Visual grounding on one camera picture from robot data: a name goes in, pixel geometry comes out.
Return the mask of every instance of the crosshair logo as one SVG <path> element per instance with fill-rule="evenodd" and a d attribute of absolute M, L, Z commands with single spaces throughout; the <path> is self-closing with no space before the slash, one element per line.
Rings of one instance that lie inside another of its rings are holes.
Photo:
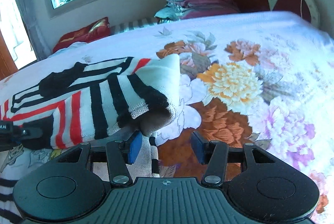
<path fill-rule="evenodd" d="M 164 185 L 168 186 L 168 185 L 170 185 L 172 182 L 171 182 L 171 181 L 168 181 L 168 180 L 165 180 L 165 181 L 163 181 L 162 183 L 163 183 Z"/>

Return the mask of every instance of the purple flower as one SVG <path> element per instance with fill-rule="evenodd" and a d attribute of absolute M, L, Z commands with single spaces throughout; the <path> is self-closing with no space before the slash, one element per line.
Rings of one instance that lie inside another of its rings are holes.
<path fill-rule="evenodd" d="M 271 139 L 268 152 L 298 170 L 314 160 L 310 146 L 315 128 L 305 121 L 298 102 L 276 97 L 270 105 L 259 101 L 254 109 L 248 122 L 253 132 L 259 133 L 257 140 Z"/>

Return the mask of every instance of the metal screw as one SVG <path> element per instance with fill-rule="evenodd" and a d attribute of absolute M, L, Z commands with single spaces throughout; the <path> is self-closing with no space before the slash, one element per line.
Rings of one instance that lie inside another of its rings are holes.
<path fill-rule="evenodd" d="M 113 182 L 118 184 L 118 185 L 124 185 L 129 181 L 129 177 L 124 176 L 124 175 L 119 175 L 113 178 Z"/>
<path fill-rule="evenodd" d="M 217 183 L 220 183 L 220 178 L 218 176 L 214 176 L 214 175 L 210 175 L 210 176 L 206 176 L 204 178 L 204 180 L 209 183 L 209 184 L 212 184 L 212 185 L 215 185 Z"/>

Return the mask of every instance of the floral bedsheet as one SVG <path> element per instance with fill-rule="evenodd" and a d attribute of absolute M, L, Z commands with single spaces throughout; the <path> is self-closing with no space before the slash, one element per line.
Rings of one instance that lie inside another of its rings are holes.
<path fill-rule="evenodd" d="M 190 19 L 103 38 L 0 81 L 0 102 L 77 61 L 172 53 L 181 61 L 180 102 L 176 120 L 157 133 L 161 176 L 203 175 L 189 143 L 194 129 L 233 147 L 254 142 L 316 182 L 312 220 L 334 223 L 333 40 L 292 13 Z M 59 153 L 17 147 L 3 155 L 0 178 L 17 179 Z M 227 179 L 239 172 L 229 164 Z"/>

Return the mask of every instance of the striped cloth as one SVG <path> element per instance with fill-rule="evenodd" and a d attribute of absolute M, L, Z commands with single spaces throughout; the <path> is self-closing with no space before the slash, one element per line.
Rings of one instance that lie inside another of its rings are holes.
<path fill-rule="evenodd" d="M 51 73 L 0 106 L 0 119 L 24 127 L 41 127 L 38 141 L 8 152 L 0 170 L 0 223 L 19 223 L 12 189 L 16 181 L 52 159 L 53 149 L 81 142 L 110 140 L 128 129 L 141 130 L 142 146 L 128 169 L 136 177 L 158 177 L 155 131 L 177 115 L 179 56 L 161 60 L 125 57 L 96 64 L 76 63 Z"/>
<path fill-rule="evenodd" d="M 118 34 L 118 33 L 124 33 L 127 31 L 136 30 L 139 28 L 149 27 L 149 26 L 155 26 L 158 24 L 158 19 L 156 17 L 153 18 L 143 18 L 136 21 L 131 22 L 125 22 L 116 26 L 112 26 L 110 28 L 110 35 Z"/>

